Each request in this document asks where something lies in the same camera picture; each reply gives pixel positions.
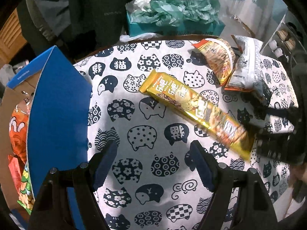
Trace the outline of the person right hand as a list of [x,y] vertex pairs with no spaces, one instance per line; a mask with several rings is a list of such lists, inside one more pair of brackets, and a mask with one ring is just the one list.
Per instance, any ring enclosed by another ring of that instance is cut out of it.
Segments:
[[290,166],[289,187],[293,187],[297,181],[307,183],[307,163],[298,166]]

